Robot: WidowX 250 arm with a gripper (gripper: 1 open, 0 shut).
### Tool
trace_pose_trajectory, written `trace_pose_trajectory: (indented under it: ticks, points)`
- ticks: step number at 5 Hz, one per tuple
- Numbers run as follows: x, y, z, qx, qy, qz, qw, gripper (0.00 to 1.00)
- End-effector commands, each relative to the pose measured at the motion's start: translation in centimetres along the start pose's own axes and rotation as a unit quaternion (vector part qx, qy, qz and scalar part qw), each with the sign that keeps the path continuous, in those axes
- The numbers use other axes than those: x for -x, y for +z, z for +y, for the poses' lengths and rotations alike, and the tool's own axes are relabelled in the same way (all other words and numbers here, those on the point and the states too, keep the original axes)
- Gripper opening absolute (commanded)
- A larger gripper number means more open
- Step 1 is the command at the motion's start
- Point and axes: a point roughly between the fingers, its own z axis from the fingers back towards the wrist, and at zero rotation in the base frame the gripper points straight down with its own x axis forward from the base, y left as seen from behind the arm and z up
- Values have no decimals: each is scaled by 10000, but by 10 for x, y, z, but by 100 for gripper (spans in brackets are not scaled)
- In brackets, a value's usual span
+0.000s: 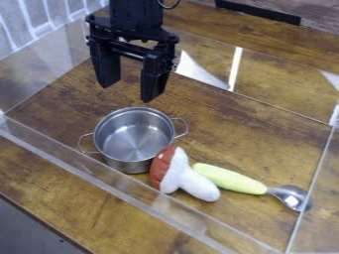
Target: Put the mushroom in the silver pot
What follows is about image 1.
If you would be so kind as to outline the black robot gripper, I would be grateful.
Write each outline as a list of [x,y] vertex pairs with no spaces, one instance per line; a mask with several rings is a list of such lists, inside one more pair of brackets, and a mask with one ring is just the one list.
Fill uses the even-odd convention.
[[120,56],[144,58],[140,76],[144,102],[164,92],[168,62],[176,61],[178,37],[161,26],[162,12],[177,5],[178,2],[166,6],[162,0],[109,0],[106,16],[89,14],[84,18],[89,25],[86,44],[100,86],[108,88],[120,81]]

